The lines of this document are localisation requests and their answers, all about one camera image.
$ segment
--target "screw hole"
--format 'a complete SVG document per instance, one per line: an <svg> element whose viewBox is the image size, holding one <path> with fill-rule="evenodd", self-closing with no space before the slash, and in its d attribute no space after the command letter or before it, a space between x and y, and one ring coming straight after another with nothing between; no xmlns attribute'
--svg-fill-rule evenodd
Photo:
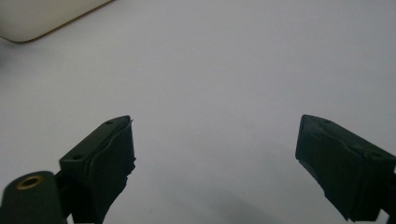
<svg viewBox="0 0 396 224"><path fill-rule="evenodd" d="M44 180L41 175L33 175L26 177L17 185L17 189L31 189L39 185Z"/></svg>
<svg viewBox="0 0 396 224"><path fill-rule="evenodd" d="M73 160L80 160L80 159L82 159L83 158L83 156L82 155L76 155L76 156L74 156L73 157Z"/></svg>

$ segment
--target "beige object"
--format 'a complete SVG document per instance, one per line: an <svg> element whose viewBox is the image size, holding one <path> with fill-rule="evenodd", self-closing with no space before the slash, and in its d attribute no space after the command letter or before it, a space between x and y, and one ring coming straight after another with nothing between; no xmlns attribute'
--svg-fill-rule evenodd
<svg viewBox="0 0 396 224"><path fill-rule="evenodd" d="M112 0L1 0L0 36L34 40Z"/></svg>

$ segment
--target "dark object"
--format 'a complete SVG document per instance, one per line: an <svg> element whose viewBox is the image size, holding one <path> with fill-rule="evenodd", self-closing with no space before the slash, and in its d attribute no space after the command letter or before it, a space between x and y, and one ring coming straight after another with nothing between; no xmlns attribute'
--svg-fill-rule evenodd
<svg viewBox="0 0 396 224"><path fill-rule="evenodd" d="M396 158L387 151L329 120L303 115L296 158L345 219L375 221L381 208L396 215Z"/></svg>
<svg viewBox="0 0 396 224"><path fill-rule="evenodd" d="M103 223L134 169L131 118L111 119L60 159L61 171L35 172L11 182L2 224Z"/></svg>

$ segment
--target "brown edge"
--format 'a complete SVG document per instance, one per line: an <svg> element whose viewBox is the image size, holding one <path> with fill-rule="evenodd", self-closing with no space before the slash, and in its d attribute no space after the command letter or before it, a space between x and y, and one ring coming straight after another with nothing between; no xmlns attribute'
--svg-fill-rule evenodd
<svg viewBox="0 0 396 224"><path fill-rule="evenodd" d="M46 32L46 33L44 33L43 35L40 35L40 36L35 37L35 38L33 38L33 39L30 39L30 40L15 41L15 40L10 40L10 39L4 38L4 37L2 37L2 36L0 36L0 37L3 38L3 39L5 39L5 40L7 40L7 41L9 41L9 42L11 42L11 43L14 43L14 44L18 44L18 45L28 44L28 43L31 43L31 42L36 41L37 39L41 39L41 38L44 37L44 36L50 35L50 34L52 34L53 32L55 32L55 31L57 31L57 30L59 30L59 29L65 27L66 25L68 25L68 24L70 24L70 23L72 23L72 22L74 22L74 21L77 21L78 19L83 18L83 17L87 16L88 14L91 14L91 13L93 13L94 11L96 11L96 10L102 8L102 7L105 7L105 6L107 6L108 4L110 4L110 3L114 2L114 1L116 1L116 0L109 0L108 2L103 3L102 5L100 5L100 6L98 6L98 7L95 7L95 8L93 8L93 9L91 9L91 10L89 10L89 11L83 13L83 14L81 14L81 15L75 17L75 18L72 19L72 20L65 22L64 24L62 24L62 25L56 27L55 29L52 29L52 30L50 30L50 31L48 31L48 32Z"/></svg>

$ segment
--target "white table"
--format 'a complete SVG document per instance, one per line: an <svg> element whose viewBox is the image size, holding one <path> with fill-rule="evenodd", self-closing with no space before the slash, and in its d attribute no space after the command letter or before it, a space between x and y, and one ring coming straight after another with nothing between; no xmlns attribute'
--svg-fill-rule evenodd
<svg viewBox="0 0 396 224"><path fill-rule="evenodd" d="M302 114L396 154L394 1L118 0L0 40L0 189L133 117L106 223L345 223L294 159ZM385 223L381 213L377 223Z"/></svg>

